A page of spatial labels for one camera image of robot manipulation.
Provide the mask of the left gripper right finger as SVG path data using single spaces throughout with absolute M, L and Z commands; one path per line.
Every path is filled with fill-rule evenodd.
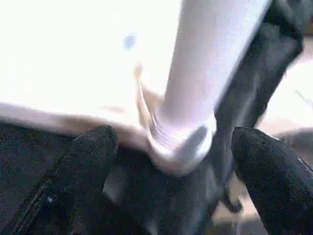
M 313 233 L 313 170 L 283 141 L 236 127 L 231 140 L 236 173 L 270 235 Z

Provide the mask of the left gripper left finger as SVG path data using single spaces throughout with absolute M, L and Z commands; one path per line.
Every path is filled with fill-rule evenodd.
M 25 234 L 44 209 L 61 219 L 64 234 L 101 234 L 102 190 L 117 151 L 117 133 L 108 125 L 96 126 L 74 139 L 7 223 L 7 234 Z

